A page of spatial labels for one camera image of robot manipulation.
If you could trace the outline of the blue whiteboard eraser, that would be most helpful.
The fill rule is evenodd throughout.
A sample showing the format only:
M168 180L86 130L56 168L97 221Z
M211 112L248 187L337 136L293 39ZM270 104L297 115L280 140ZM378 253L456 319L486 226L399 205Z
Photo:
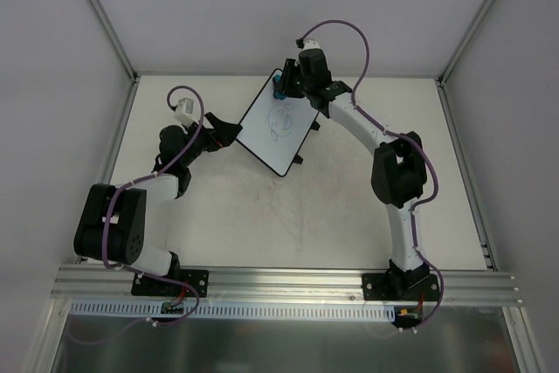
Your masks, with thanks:
M273 76L273 97L277 100L284 100L286 98L282 77L279 74Z

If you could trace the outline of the white board with black frame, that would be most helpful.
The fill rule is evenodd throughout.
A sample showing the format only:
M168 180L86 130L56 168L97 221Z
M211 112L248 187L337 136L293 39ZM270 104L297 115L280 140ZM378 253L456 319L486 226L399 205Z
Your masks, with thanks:
M277 100L273 97L274 69L248 107L239 124L237 141L277 176L286 176L292 160L307 139L309 128L318 117L306 99Z

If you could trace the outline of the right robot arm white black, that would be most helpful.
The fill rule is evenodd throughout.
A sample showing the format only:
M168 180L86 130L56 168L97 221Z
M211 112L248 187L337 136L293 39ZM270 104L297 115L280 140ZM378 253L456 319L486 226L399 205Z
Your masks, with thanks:
M427 171L421 139L415 132L391 134L367 114L345 82L332 79L323 50L300 51L287 59L273 82L278 99L306 99L313 109L348 130L371 154L371 187L386 205L392 238L389 269L378 290L410 299L419 293L430 267L421 255L415 205L423 195Z

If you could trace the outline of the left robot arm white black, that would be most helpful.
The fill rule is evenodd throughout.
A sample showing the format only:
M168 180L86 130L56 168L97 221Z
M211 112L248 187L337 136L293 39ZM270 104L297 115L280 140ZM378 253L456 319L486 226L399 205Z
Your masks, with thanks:
M202 154L231 146L242 130L212 113L203 117L210 125L181 118L179 125L163 128L152 173L117 187L96 183L87 195L73 240L81 257L112 267L121 266L152 275L162 294L177 292L182 283L178 257L145 242L148 212L184 195L191 180L190 165Z

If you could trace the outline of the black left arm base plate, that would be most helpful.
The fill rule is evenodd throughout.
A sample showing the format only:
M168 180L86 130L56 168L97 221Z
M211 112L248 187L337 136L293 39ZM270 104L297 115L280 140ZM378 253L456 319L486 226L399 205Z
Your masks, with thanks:
M202 269L181 269L175 280L156 280L138 274L134 276L131 294L140 297L178 297L182 291L185 297L194 297L194 291L201 299L207 296L210 272Z

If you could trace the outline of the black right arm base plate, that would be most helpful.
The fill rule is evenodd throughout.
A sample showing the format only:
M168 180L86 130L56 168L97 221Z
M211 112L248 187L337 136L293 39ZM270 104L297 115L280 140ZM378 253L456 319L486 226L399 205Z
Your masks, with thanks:
M410 288L393 286L387 272L364 273L361 282L362 295L366 301L435 302L440 297L438 277L435 274L430 274Z

